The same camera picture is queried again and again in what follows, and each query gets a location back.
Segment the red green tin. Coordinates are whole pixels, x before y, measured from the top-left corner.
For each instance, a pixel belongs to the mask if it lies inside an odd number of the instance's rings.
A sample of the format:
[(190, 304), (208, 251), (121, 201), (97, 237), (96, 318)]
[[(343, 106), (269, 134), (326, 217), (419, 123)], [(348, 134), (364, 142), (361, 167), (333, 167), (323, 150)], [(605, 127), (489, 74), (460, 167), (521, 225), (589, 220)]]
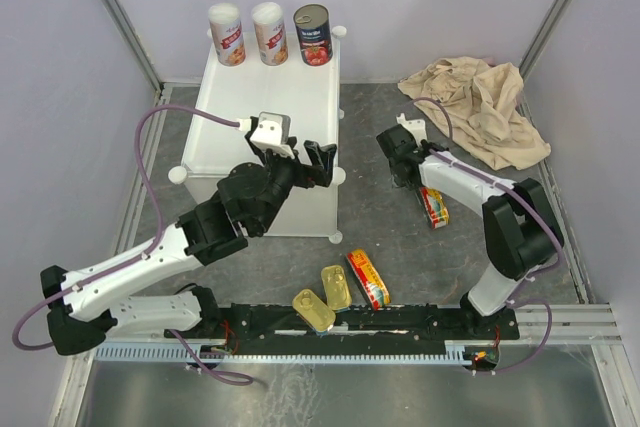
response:
[(435, 189), (421, 187), (419, 195), (429, 226), (432, 229), (447, 226), (450, 222), (450, 215), (441, 193)]

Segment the white plastic cube cabinet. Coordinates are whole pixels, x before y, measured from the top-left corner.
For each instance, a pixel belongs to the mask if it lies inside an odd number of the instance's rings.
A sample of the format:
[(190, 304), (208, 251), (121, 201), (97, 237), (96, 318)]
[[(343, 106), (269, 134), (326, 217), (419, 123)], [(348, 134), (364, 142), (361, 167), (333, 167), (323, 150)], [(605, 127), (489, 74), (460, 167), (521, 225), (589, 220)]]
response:
[[(335, 144), (339, 121), (340, 39), (346, 30), (335, 28), (333, 57), (325, 65), (304, 63), (295, 34), (287, 36), (288, 59), (279, 66), (264, 64), (254, 33), (244, 36), (245, 61), (234, 67), (222, 65), (214, 51), (208, 56), (196, 102), (197, 109), (228, 120), (257, 117), (263, 112), (286, 115), (289, 133), (297, 140), (300, 160), (310, 160), (303, 143)], [(198, 203), (208, 200), (218, 182), (232, 168), (256, 161), (242, 132), (200, 116), (193, 117), (181, 162), (170, 169), (169, 180), (184, 186)], [(346, 173), (335, 167), (327, 188), (295, 188), (285, 201), (269, 235), (280, 237), (325, 237), (338, 244), (338, 187)]]

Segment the dark blue food can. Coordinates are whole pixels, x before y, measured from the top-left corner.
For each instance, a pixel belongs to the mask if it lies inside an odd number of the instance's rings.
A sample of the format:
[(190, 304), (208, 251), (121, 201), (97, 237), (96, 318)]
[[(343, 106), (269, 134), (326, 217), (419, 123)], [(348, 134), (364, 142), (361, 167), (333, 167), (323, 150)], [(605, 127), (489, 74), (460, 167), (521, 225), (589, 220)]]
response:
[(307, 4), (296, 10), (293, 20), (303, 61), (309, 66), (327, 64), (333, 56), (328, 10)]

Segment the orange label white-lid can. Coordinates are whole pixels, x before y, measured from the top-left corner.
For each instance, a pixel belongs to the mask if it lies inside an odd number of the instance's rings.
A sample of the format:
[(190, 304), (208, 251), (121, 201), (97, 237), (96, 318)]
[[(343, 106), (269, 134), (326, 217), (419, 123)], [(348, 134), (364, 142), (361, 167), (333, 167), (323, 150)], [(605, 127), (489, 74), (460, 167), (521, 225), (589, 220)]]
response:
[(284, 14), (275, 2), (256, 5), (251, 16), (261, 60), (268, 66), (279, 66), (288, 59)]

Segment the red white tall can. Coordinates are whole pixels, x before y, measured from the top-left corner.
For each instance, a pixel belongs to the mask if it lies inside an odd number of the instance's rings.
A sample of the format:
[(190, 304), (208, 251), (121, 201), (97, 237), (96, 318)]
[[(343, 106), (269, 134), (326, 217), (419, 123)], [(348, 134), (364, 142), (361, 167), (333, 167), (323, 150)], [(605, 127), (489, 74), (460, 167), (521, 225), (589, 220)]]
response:
[(246, 53), (239, 8), (231, 3), (214, 4), (208, 19), (219, 62), (228, 67), (243, 63)]

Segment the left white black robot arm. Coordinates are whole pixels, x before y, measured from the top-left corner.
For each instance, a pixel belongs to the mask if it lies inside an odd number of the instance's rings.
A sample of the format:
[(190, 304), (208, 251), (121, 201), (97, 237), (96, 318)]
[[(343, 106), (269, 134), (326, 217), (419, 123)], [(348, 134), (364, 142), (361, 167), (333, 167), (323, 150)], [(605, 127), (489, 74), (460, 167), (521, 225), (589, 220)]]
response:
[(267, 233), (293, 188), (329, 187), (336, 145), (307, 141), (304, 148), (308, 165), (295, 150), (281, 155), (272, 148), (256, 148), (258, 163), (234, 167), (209, 200), (181, 215), (161, 239), (82, 270), (43, 270), (47, 326), (56, 352), (86, 352), (116, 333), (178, 331), (188, 338), (215, 334), (223, 316), (210, 289), (194, 287), (162, 297), (137, 293), (246, 248), (249, 239)]

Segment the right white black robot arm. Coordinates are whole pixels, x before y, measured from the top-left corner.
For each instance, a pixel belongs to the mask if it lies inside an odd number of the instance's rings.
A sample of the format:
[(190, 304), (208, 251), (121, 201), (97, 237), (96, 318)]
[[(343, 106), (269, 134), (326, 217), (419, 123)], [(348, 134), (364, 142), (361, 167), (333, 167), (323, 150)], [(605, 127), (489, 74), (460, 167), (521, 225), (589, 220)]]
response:
[(458, 317), (463, 333), (483, 337), (531, 273), (564, 260), (564, 238), (544, 188), (531, 178), (514, 182), (485, 173), (402, 125), (376, 140), (398, 186), (434, 189), (481, 218), (489, 265)]

